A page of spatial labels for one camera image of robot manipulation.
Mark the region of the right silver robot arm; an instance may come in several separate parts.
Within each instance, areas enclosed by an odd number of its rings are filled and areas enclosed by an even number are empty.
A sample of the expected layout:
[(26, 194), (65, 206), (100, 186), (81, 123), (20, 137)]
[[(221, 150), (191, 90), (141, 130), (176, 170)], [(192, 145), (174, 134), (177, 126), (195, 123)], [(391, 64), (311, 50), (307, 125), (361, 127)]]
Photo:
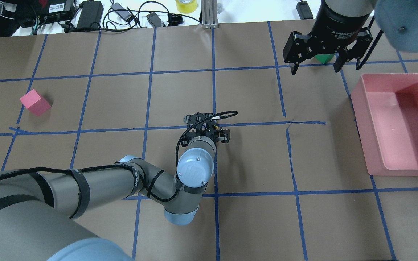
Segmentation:
[(352, 60), (359, 70), (383, 35), (395, 50), (418, 53), (418, 0), (322, 0), (311, 31), (290, 33), (283, 60), (293, 75), (324, 54), (338, 55), (335, 72)]

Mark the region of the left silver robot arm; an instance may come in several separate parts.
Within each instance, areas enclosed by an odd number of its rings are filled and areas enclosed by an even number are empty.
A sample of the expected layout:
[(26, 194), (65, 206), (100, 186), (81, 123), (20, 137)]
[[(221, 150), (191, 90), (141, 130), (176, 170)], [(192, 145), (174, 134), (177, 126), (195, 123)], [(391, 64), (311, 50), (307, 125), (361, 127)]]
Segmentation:
[(133, 155), (112, 165), (83, 169), (0, 172), (0, 261), (131, 261), (116, 243), (76, 223), (87, 211), (141, 193), (163, 205), (167, 221), (193, 221), (214, 173), (217, 142), (230, 130), (186, 130), (187, 150), (175, 174)]

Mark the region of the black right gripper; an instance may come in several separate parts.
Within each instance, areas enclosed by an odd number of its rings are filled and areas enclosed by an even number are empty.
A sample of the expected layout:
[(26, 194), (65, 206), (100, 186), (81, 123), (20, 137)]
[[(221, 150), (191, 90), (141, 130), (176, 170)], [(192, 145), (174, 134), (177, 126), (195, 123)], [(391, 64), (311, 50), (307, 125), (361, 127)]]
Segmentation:
[(348, 39), (339, 39), (337, 35), (302, 34), (298, 31), (290, 33), (283, 48), (283, 60), (291, 65), (291, 74), (296, 75), (302, 62), (318, 54), (335, 54), (338, 56), (333, 68), (335, 73), (349, 61), (360, 61), (373, 41), (369, 28), (362, 28), (351, 34)]

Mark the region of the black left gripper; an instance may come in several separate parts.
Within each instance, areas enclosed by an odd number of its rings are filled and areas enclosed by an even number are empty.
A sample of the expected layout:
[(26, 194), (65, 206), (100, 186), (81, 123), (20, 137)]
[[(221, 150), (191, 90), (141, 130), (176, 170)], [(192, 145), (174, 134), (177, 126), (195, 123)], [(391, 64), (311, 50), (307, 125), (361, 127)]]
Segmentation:
[(218, 142), (227, 144), (231, 135), (229, 129), (222, 129), (217, 124), (202, 123), (194, 127), (188, 124), (186, 131), (181, 135), (181, 146), (187, 147), (192, 139), (202, 137), (209, 138), (215, 144)]

